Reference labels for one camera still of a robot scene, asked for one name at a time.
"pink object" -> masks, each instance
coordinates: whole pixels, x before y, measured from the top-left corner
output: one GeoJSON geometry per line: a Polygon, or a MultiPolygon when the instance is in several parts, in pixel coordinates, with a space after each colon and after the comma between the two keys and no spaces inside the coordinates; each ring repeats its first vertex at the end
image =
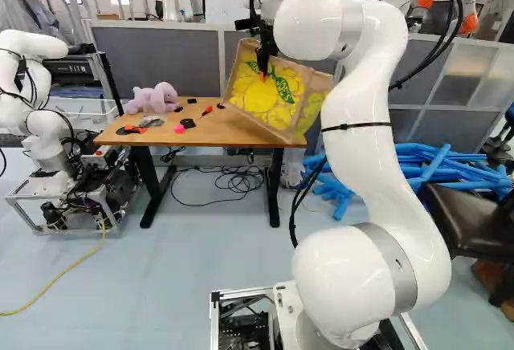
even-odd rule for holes
{"type": "Polygon", "coordinates": [[[145,87],[141,89],[140,87],[133,87],[134,99],[130,100],[125,109],[129,115],[134,115],[148,106],[150,101],[150,96],[152,95],[153,89],[150,87],[145,87]]]}
{"type": "Polygon", "coordinates": [[[125,106],[130,115],[143,112],[146,108],[154,113],[171,112],[179,106],[177,91],[166,82],[158,83],[155,88],[134,87],[133,92],[134,99],[125,106]]]}
{"type": "Polygon", "coordinates": [[[186,131],[186,127],[182,124],[175,125],[174,131],[175,133],[184,133],[186,131]]]}
{"type": "Polygon", "coordinates": [[[156,93],[159,92],[159,96],[162,94],[166,112],[174,111],[178,107],[178,93],[171,84],[164,81],[158,83],[155,86],[154,91],[156,93]]]}

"aluminum frame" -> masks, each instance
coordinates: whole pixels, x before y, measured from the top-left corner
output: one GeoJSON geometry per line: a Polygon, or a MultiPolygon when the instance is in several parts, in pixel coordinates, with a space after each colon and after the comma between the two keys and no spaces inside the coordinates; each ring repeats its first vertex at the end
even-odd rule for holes
{"type": "MultiPolygon", "coordinates": [[[[209,301],[209,318],[210,318],[210,350],[219,350],[219,320],[221,318],[219,313],[219,302],[220,301],[231,301],[237,299],[246,299],[246,298],[254,298],[254,299],[270,299],[271,303],[275,306],[275,296],[274,296],[274,287],[253,287],[253,288],[243,288],[239,290],[217,290],[212,291],[210,293],[210,301],[209,301]]],[[[414,346],[415,350],[428,350],[428,347],[425,345],[421,334],[418,329],[414,325],[414,322],[410,318],[409,314],[403,312],[398,315],[399,322],[402,328],[405,330],[406,334],[409,336],[411,343],[414,346]]],[[[273,338],[273,324],[270,322],[270,338],[273,338]]]]}
{"type": "MultiPolygon", "coordinates": [[[[28,215],[27,212],[23,209],[23,207],[20,205],[21,200],[28,200],[28,201],[39,201],[39,200],[64,200],[66,197],[66,193],[49,193],[49,194],[24,194],[21,193],[23,189],[28,185],[29,179],[25,179],[14,189],[12,189],[5,197],[4,199],[6,202],[14,209],[14,211],[19,215],[21,219],[32,229],[32,232],[38,236],[42,235],[73,235],[73,236],[83,236],[88,234],[102,234],[102,230],[79,230],[79,229],[72,229],[72,230],[52,230],[46,227],[46,221],[44,220],[43,216],[41,217],[43,224],[38,225],[36,224],[32,218],[28,215]]],[[[135,198],[137,195],[137,191],[141,187],[141,184],[138,184],[136,188],[134,189],[133,196],[131,197],[131,200],[135,198]]],[[[108,206],[106,195],[107,195],[107,187],[102,184],[98,189],[95,191],[92,191],[88,193],[88,198],[90,198],[93,201],[97,201],[102,206],[102,210],[107,214],[107,217],[109,221],[111,222],[111,228],[107,230],[108,234],[119,234],[121,232],[121,225],[123,224],[124,218],[125,218],[125,209],[129,206],[130,200],[127,201],[123,206],[120,207],[120,212],[122,217],[118,220],[114,216],[114,213],[111,211],[110,207],[108,206]]]]}

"window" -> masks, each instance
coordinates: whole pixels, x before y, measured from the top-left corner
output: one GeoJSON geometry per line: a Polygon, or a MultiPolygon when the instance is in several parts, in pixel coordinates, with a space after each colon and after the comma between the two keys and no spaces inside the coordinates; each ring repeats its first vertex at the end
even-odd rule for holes
{"type": "MultiPolygon", "coordinates": [[[[120,5],[118,0],[111,0],[111,5],[120,5]]],[[[121,5],[127,6],[130,5],[130,0],[121,0],[121,5]]]]}
{"type": "MultiPolygon", "coordinates": [[[[70,1],[70,0],[64,0],[64,1],[66,2],[66,4],[67,4],[67,5],[69,5],[69,4],[71,3],[71,1],[70,1]]],[[[76,0],[76,1],[77,1],[77,3],[78,3],[79,5],[82,5],[82,0],[76,0]]]]}

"yellow tote bag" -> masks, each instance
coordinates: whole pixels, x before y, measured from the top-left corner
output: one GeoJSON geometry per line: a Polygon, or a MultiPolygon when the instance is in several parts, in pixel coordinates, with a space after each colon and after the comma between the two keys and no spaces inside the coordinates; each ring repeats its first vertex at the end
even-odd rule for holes
{"type": "Polygon", "coordinates": [[[224,96],[248,119],[290,143],[312,126],[330,92],[332,75],[279,57],[270,57],[262,80],[255,50],[259,41],[242,39],[224,96]]]}

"brown chair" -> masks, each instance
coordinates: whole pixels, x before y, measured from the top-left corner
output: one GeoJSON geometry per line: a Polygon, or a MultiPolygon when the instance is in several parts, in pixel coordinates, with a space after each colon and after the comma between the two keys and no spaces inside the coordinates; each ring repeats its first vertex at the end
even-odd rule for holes
{"type": "Polygon", "coordinates": [[[419,198],[432,215],[451,258],[506,263],[504,278],[489,298],[499,307],[514,299],[514,190],[500,203],[474,193],[425,183],[419,198]]]}

